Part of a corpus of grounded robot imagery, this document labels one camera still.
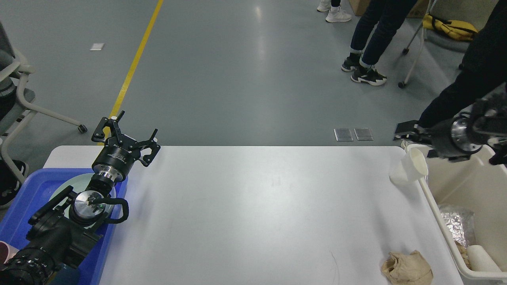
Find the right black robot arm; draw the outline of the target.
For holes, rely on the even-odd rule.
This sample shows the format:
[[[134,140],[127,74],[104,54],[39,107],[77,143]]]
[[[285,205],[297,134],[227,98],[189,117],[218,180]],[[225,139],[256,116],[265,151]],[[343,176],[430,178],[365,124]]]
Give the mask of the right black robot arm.
[[[398,123],[393,139],[429,146],[428,158],[452,163],[469,160],[487,145],[494,150],[489,164],[505,165],[506,137],[506,92],[502,92],[479,99],[470,112],[460,112],[430,128],[421,127],[417,120]]]

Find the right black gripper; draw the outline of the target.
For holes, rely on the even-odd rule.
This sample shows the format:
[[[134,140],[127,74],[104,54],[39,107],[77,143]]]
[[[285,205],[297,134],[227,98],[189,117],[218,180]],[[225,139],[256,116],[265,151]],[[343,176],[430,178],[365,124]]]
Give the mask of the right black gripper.
[[[401,141],[400,146],[431,146],[427,158],[447,159],[452,163],[467,161],[472,154],[483,148],[482,145],[471,142],[467,134],[469,121],[468,117],[456,117],[439,122],[431,128],[420,126],[417,120],[406,121],[398,123],[393,140]]]

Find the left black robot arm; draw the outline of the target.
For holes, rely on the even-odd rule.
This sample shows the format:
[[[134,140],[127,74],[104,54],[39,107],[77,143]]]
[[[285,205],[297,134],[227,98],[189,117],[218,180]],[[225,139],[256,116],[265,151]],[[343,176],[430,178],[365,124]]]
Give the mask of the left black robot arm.
[[[77,268],[102,236],[102,225],[116,225],[129,217],[129,204],[113,197],[116,184],[125,181],[136,161],[149,166],[161,146],[155,129],[137,141],[121,132],[124,111],[103,117],[91,141],[103,144],[92,163],[93,175],[84,189],[66,185],[29,219],[28,245],[1,267],[2,285],[45,285],[65,264]]]

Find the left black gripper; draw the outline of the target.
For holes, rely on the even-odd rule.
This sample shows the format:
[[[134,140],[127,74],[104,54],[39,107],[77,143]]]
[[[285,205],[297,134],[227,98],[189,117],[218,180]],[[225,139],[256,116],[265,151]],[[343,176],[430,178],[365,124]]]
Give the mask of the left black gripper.
[[[115,186],[125,180],[135,161],[148,167],[160,151],[161,146],[156,139],[158,129],[154,129],[150,138],[144,141],[123,136],[119,121],[124,114],[122,110],[118,116],[103,117],[91,136],[91,141],[104,145],[92,163],[94,175],[91,180],[94,184]],[[150,153],[143,155],[141,152],[145,149],[149,149]]]

